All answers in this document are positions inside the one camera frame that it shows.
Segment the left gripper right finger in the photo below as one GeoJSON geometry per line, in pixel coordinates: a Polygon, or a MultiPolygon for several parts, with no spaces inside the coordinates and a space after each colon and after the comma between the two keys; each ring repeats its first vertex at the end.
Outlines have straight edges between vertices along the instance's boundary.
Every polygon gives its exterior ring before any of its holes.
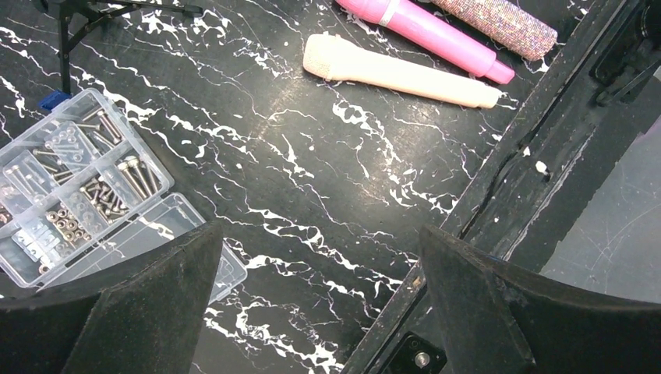
{"type": "Polygon", "coordinates": [[[659,304],[551,280],[430,226],[419,243],[453,373],[659,372],[659,304]]]}

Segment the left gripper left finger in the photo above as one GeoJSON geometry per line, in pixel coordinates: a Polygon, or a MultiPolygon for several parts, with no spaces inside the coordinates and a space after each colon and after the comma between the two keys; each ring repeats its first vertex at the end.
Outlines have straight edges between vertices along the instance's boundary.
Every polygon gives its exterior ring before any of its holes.
{"type": "Polygon", "coordinates": [[[2,299],[2,372],[187,373],[223,238],[211,221],[90,276],[2,299]]]}

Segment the rhinestone glitter microphone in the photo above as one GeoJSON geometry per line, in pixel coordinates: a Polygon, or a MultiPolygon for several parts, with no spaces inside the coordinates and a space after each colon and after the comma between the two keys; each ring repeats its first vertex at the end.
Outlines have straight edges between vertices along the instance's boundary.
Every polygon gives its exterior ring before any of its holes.
{"type": "Polygon", "coordinates": [[[557,31],[514,3],[503,0],[435,0],[439,8],[529,60],[543,58],[557,31]]]}

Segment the tall black tripod stand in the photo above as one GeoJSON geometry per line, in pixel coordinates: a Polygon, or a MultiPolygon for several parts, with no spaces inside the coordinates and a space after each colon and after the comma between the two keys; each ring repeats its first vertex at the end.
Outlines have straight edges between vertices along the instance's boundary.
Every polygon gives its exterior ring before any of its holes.
{"type": "Polygon", "coordinates": [[[60,65],[62,92],[71,93],[71,75],[69,55],[72,50],[92,31],[131,12],[141,9],[156,9],[179,13],[187,18],[203,15],[203,9],[196,5],[157,4],[146,1],[107,1],[102,4],[116,5],[117,9],[99,9],[99,1],[88,0],[35,0],[31,4],[38,11],[56,20],[58,25],[58,60],[60,65]],[[69,33],[69,26],[75,15],[80,15],[86,22],[74,33],[69,33]]]}

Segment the peach microphone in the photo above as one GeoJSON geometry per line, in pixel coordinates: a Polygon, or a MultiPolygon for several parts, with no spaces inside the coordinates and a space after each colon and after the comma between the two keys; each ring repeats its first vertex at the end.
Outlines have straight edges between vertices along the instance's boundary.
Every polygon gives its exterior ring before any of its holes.
{"type": "Polygon", "coordinates": [[[502,95],[478,80],[368,51],[328,34],[308,37],[303,68],[326,81],[365,83],[468,108],[493,108],[502,95]]]}

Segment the pink microphone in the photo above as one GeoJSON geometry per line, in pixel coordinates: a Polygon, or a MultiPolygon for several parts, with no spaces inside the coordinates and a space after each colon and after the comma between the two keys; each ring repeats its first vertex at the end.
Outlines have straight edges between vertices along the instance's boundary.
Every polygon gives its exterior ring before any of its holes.
{"type": "Polygon", "coordinates": [[[508,84],[514,70],[489,49],[407,0],[338,0],[356,17],[394,31],[476,77],[508,84]]]}

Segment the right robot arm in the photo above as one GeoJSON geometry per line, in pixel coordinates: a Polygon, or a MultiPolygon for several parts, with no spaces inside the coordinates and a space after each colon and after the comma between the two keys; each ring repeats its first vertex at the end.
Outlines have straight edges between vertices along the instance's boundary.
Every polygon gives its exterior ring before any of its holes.
{"type": "Polygon", "coordinates": [[[643,1],[597,60],[591,76],[603,88],[596,103],[630,104],[660,67],[660,2],[643,1]]]}

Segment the clear plastic screw box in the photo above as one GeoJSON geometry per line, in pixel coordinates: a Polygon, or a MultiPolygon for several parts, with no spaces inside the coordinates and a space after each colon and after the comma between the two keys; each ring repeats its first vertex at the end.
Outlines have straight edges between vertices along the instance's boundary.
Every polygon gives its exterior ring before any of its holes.
{"type": "Polygon", "coordinates": [[[1,269],[35,291],[120,264],[203,225],[126,116],[98,90],[1,149],[1,269]]]}

